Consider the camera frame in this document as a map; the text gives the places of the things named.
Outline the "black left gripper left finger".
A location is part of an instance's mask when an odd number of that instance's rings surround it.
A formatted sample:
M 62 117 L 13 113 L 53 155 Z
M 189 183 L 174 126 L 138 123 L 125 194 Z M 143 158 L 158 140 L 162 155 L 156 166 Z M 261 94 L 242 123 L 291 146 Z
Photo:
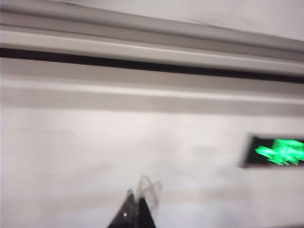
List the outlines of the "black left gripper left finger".
M 118 209 L 116 215 L 111 220 L 108 228 L 133 228 L 134 213 L 136 209 L 134 190 L 129 189 L 126 197 Z

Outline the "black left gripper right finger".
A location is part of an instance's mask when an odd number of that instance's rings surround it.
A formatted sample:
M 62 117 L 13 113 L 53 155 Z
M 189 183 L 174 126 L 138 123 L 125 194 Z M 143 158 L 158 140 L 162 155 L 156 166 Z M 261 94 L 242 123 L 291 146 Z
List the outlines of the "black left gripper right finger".
M 154 218 L 157 214 L 162 184 L 160 181 L 152 182 L 142 175 L 137 186 L 137 227 L 155 228 Z

